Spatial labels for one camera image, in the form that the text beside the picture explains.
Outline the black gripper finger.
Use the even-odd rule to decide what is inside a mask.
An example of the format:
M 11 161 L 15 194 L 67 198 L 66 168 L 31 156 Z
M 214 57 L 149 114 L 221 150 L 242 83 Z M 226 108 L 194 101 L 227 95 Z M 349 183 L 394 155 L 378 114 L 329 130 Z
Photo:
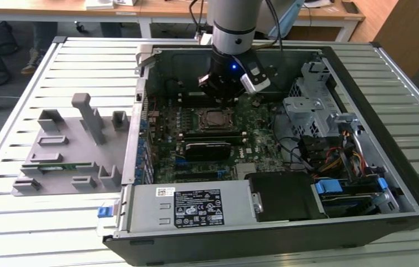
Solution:
M 226 85 L 221 76 L 207 73 L 198 78 L 198 88 L 221 106 L 226 105 Z
M 226 107 L 233 107 L 235 105 L 237 102 L 237 98 L 239 97 L 239 95 L 242 95 L 245 93 L 245 88 L 243 86 L 237 83 L 234 84 L 230 89 L 227 89 L 226 92 L 226 97 L 225 97 L 225 106 Z

